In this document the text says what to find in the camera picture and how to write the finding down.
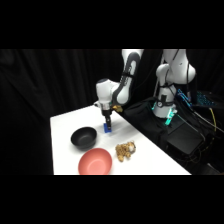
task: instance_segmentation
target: black backdrop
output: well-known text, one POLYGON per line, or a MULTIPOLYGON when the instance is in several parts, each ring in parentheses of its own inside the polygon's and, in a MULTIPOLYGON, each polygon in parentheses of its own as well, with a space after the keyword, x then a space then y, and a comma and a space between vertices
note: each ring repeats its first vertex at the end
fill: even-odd
MULTIPOLYGON (((127 105, 153 95, 161 49, 145 50, 127 105)), ((224 50, 188 50, 200 90, 224 96, 224 50)), ((120 81, 121 49, 0 50, 0 173, 53 174, 49 118, 92 105, 102 78, 120 81)))

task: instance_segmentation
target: table surface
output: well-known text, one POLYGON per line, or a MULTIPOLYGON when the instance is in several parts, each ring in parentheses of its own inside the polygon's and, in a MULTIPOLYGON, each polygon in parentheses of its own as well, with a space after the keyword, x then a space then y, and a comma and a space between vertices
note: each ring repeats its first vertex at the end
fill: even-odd
POLYGON ((71 143, 72 134, 82 127, 93 127, 97 141, 93 148, 106 149, 112 156, 110 175, 190 175, 176 161, 142 135, 119 114, 113 112, 112 133, 105 134, 99 108, 94 106, 51 118, 52 153, 55 175, 79 175, 78 164, 85 152, 71 143), (121 163, 115 147, 135 141, 136 153, 121 163))

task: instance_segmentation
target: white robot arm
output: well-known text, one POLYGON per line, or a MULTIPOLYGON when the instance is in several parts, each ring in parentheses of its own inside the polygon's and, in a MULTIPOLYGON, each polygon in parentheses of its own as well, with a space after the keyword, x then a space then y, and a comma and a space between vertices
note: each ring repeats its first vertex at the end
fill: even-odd
POLYGON ((136 77, 143 51, 144 49, 123 49, 124 71, 120 83, 102 79, 96 85, 99 101, 95 105, 101 108, 102 115, 106 117, 108 130, 111 130, 110 115, 112 106, 124 106, 131 98, 131 87, 136 77))
POLYGON ((170 113, 176 108, 176 88, 173 84, 190 83, 195 78, 196 71, 189 64, 186 49, 164 49, 163 56, 168 64, 159 66, 156 72, 160 92, 153 112, 159 118, 171 118, 170 113))

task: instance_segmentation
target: pink bowl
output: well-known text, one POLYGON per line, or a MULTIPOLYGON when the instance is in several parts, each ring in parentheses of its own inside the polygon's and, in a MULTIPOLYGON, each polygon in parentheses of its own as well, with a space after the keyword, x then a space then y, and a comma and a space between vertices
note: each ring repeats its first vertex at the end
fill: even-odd
POLYGON ((91 149, 79 162, 80 175, 108 175, 112 167, 112 157, 105 149, 91 149))

